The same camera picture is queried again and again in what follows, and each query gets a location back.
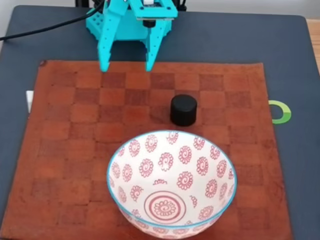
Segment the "brown leather mat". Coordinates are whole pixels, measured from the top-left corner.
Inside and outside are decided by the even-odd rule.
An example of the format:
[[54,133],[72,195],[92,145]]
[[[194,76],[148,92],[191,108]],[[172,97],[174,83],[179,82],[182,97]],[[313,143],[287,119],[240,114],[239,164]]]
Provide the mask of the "brown leather mat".
[[[171,98],[197,98],[197,122],[170,123]],[[178,129],[220,146],[238,176],[222,217],[192,240],[292,239],[262,64],[45,61],[39,67],[1,236],[152,240],[118,211],[106,185],[113,152],[148,131]]]

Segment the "black cable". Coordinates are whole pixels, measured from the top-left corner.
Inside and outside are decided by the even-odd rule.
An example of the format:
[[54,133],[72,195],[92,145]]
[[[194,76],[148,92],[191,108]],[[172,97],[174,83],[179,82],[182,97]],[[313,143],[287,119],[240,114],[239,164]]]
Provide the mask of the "black cable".
[[47,32],[47,31],[50,31],[50,30],[53,30],[53,29],[57,29],[57,28],[66,26],[66,25],[74,24],[76,22],[85,20],[85,19],[93,16],[100,9],[102,9],[103,6],[104,6],[104,1],[101,1],[100,4],[92,12],[90,12],[90,13],[84,15],[84,16],[81,16],[81,17],[78,17],[78,18],[75,18],[75,19],[72,19],[72,20],[69,20],[69,21],[65,21],[65,22],[62,22],[62,23],[59,23],[59,24],[56,24],[56,25],[53,25],[53,26],[49,26],[49,27],[45,27],[45,28],[42,28],[42,29],[34,30],[34,31],[23,32],[23,33],[19,33],[19,34],[10,35],[10,36],[3,36],[3,37],[0,37],[0,41],[5,41],[5,40],[9,40],[9,39],[16,39],[16,38],[20,38],[20,37],[33,35],[33,34],[39,34],[39,33]]

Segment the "green logo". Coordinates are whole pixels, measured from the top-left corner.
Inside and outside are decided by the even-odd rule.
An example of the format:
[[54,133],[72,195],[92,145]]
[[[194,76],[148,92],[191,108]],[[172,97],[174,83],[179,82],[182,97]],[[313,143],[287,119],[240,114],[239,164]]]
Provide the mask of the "green logo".
[[269,100],[269,105],[275,105],[281,108],[282,117],[279,119],[272,119],[273,124],[285,124],[291,119],[290,108],[281,101]]

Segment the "turquoise robot arm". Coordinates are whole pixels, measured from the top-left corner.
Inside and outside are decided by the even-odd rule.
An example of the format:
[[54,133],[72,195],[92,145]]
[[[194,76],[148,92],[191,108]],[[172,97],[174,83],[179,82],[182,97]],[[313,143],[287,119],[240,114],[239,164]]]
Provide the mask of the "turquoise robot arm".
[[145,70],[151,71],[162,39],[171,31],[178,10],[172,0],[111,0],[102,13],[86,20],[86,27],[98,40],[100,69],[108,71],[115,41],[141,41],[146,47]]

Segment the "ceramic bowl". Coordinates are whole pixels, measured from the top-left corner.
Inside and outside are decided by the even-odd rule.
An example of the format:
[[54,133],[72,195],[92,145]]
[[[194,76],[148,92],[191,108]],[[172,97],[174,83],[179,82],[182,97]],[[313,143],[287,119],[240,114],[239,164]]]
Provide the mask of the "ceramic bowl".
[[183,239],[212,226],[237,188],[228,156],[205,138],[162,130],[123,144],[107,170],[109,192],[142,232]]

